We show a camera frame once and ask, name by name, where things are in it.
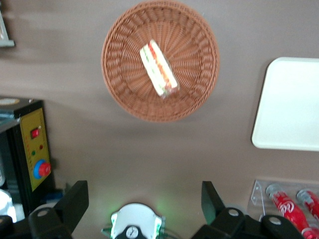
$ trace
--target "red bottle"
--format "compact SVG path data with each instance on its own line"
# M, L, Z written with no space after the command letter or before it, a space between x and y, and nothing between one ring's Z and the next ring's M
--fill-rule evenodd
M302 189L297 193L297 199L308 208L309 212L319 222L319 197L310 189Z
M301 232L306 239L318 239L309 226L303 211L285 193L279 184L272 184L266 189L267 195L276 205L283 217L287 218Z

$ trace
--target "wicker basket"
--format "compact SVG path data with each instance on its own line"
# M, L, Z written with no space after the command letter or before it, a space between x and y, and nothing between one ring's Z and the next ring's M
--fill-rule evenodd
M179 80L180 90L159 97L139 50L154 39ZM142 2L110 29L102 51L102 73L113 98L149 121L174 121L198 109L212 92L219 71L218 46L204 18L175 1Z

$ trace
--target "red button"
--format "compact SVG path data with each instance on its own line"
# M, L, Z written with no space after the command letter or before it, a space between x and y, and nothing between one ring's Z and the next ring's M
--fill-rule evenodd
M40 135L40 130L38 128L31 131L31 138L36 138Z
M48 176L51 172L51 164L49 163L42 163L39 167L39 175L41 177Z

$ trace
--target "robotic arm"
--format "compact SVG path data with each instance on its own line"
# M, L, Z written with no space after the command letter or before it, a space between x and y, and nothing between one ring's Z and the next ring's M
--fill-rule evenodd
M0 216L0 239L71 239L88 205L87 182L78 181L54 208L39 209L17 223ZM225 207L211 182L202 183L201 205L207 224L191 239L303 239L284 217L267 215L259 222Z

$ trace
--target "emergency stop button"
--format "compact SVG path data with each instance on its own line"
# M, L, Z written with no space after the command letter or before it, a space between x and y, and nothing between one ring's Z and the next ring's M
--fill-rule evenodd
M40 179L42 177L46 177L51 172L51 164L46 162L44 159L37 161L35 164L33 175L36 179Z

